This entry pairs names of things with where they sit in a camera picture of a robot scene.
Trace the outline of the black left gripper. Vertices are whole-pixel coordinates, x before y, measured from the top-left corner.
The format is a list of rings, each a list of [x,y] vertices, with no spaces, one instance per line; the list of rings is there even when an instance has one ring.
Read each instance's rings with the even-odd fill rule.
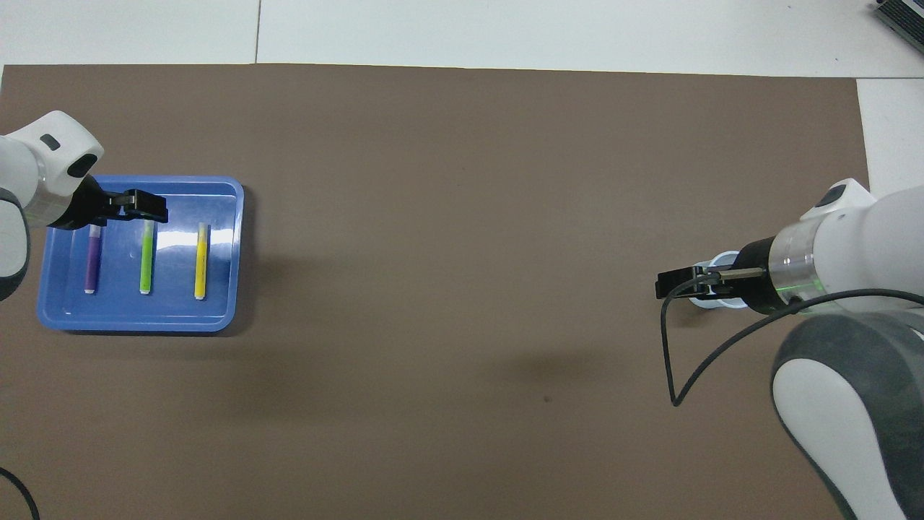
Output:
[[[87,226],[105,227],[109,205],[119,211],[108,216],[109,221],[169,222],[164,197],[137,188],[122,192],[106,191],[92,175],[86,175],[72,194],[70,205],[67,207],[66,229],[78,230]]]

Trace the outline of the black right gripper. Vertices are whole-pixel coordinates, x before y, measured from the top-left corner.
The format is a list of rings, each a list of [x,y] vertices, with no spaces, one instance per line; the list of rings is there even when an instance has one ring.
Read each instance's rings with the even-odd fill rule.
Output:
[[[764,274],[752,279],[736,280],[735,292],[728,285],[715,283],[715,274],[710,273],[707,267],[688,266],[659,273],[655,283],[655,296],[659,300],[666,299],[671,294],[674,298],[695,300],[740,298],[753,311],[762,315],[772,315],[777,310],[777,293],[769,269],[769,257],[774,240],[775,237],[768,237],[752,241],[739,251],[735,269],[762,269]]]

